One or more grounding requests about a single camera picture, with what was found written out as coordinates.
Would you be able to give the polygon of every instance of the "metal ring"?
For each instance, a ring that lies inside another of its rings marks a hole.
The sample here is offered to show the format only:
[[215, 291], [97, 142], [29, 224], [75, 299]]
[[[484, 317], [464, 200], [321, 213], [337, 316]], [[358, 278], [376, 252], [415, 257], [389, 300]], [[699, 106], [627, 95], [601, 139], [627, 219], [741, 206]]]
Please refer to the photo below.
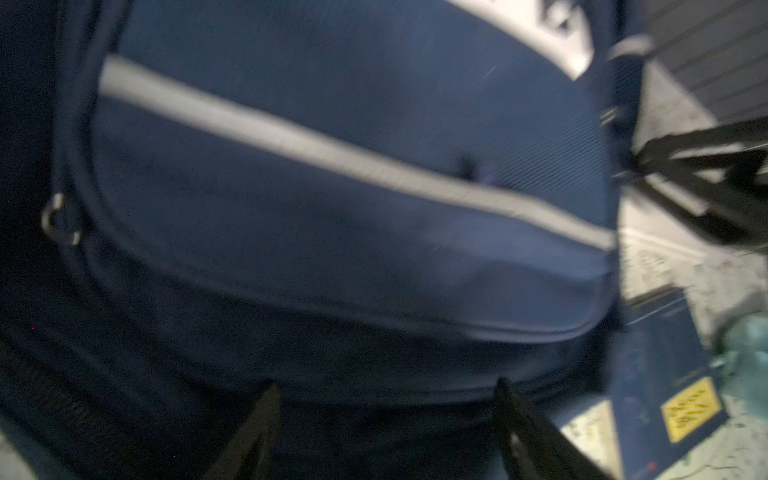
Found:
[[68, 233], [53, 226], [51, 219], [55, 212], [58, 212], [64, 207], [64, 194], [61, 192], [55, 194], [48, 203], [43, 207], [43, 211], [40, 214], [40, 228], [43, 233], [48, 236], [54, 242], [60, 245], [76, 246], [80, 243], [82, 238], [82, 232], [80, 230]]

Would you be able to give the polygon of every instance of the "yellow sticker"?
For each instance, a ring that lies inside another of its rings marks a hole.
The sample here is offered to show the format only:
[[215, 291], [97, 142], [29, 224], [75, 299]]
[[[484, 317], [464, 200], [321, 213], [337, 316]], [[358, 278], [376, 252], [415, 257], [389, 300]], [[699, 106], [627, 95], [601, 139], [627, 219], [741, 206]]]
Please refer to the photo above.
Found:
[[712, 379], [705, 376], [661, 406], [670, 442], [678, 443], [722, 409]]

